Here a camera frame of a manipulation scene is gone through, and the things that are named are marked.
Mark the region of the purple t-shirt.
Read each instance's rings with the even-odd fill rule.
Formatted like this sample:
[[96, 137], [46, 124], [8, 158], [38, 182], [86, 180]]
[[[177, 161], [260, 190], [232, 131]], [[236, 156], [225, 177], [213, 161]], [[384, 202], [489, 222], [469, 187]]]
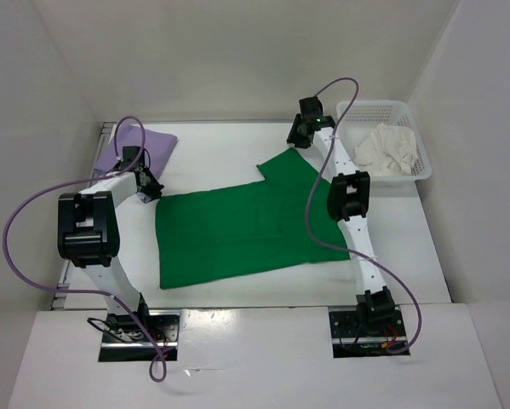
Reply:
[[[141, 131], [138, 126], [123, 124], [117, 133], [117, 149], [121, 153], [126, 146], [139, 146]], [[178, 143], [175, 135], [146, 130], [145, 149], [148, 154], [145, 159], [150, 162], [147, 166], [151, 173], [159, 179], [169, 161], [169, 158]], [[102, 151], [95, 163], [95, 174], [102, 176], [117, 163], [114, 144], [110, 142]]]

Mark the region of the green t-shirt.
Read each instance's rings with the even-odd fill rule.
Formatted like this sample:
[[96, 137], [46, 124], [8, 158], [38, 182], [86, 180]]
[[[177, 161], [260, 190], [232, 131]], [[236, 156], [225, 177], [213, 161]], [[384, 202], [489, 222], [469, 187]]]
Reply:
[[349, 254], [327, 213], [329, 183], [293, 148], [259, 164], [261, 181], [177, 194], [156, 205], [159, 286], [163, 290], [258, 274]]

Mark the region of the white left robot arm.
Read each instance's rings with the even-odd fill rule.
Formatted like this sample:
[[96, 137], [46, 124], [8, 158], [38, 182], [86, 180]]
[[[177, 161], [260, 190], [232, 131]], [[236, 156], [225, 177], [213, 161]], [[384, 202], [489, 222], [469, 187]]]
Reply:
[[123, 158], [110, 175], [81, 192], [59, 197], [57, 247], [62, 258], [84, 271], [97, 289], [106, 293], [111, 329], [140, 341], [150, 335], [152, 319], [144, 297], [132, 286], [117, 258], [116, 208], [131, 196], [145, 204], [160, 199], [163, 185], [137, 146], [123, 148]]

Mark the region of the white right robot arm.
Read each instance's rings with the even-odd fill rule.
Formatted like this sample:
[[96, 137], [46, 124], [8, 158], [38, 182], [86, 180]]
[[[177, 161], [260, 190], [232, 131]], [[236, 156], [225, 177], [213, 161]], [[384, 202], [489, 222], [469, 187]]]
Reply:
[[336, 140], [319, 98], [299, 105], [287, 149], [258, 165], [259, 181], [158, 201], [159, 286], [357, 259], [355, 321], [374, 335], [391, 321], [395, 303], [368, 231], [370, 175]]

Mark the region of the white plastic basket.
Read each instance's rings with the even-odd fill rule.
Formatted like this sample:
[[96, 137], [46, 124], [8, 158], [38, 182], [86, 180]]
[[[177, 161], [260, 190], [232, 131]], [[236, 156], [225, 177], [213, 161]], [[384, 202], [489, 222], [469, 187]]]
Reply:
[[409, 107], [401, 101], [341, 101], [344, 118], [337, 135], [353, 163], [370, 175], [373, 186], [423, 181], [432, 175], [427, 151]]

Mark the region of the white t-shirt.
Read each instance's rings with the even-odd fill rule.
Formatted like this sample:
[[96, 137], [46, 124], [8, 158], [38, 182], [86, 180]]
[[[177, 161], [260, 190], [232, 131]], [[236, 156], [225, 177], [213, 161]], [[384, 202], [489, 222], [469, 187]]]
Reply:
[[354, 149], [355, 164], [371, 176], [411, 176], [419, 158], [414, 131], [379, 124]]

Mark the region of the aluminium table edge rail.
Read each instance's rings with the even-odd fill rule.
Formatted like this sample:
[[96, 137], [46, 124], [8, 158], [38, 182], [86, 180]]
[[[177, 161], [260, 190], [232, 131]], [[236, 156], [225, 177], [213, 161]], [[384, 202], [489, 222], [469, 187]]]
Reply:
[[[91, 170], [95, 168], [95, 163], [97, 162], [98, 158], [101, 155], [101, 151], [104, 148], [105, 144], [109, 142], [109, 140], [112, 137], [112, 132], [115, 129], [115, 123], [113, 122], [105, 122], [101, 126], [100, 130], [100, 137], [97, 144], [97, 147], [95, 149], [95, 155], [93, 158], [93, 162], [91, 165]], [[53, 295], [53, 300], [50, 306], [50, 310], [64, 310], [65, 309], [65, 302], [67, 294], [64, 292], [60, 292], [60, 290], [67, 290], [70, 286], [69, 280], [68, 280], [68, 274], [70, 270], [70, 262], [64, 261], [62, 270], [60, 273], [60, 278], [58, 280], [58, 283], [56, 285], [57, 292]]]

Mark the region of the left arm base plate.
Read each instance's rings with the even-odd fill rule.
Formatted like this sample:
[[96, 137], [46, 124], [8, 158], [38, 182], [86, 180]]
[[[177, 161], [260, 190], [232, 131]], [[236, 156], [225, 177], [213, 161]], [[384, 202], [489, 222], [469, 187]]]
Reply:
[[[146, 329], [167, 361], [177, 360], [180, 317], [179, 311], [160, 310], [146, 317]], [[133, 321], [120, 326], [107, 315], [104, 319], [89, 317], [87, 323], [101, 334], [99, 362], [149, 362], [157, 356], [150, 340]]]

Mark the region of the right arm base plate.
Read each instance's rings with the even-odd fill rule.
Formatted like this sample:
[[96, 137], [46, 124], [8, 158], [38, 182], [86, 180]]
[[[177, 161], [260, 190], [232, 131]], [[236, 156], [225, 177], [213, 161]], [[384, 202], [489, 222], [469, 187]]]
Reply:
[[400, 308], [395, 308], [390, 323], [370, 332], [361, 328], [355, 307], [328, 308], [328, 317], [335, 359], [392, 356], [388, 349], [408, 343]]

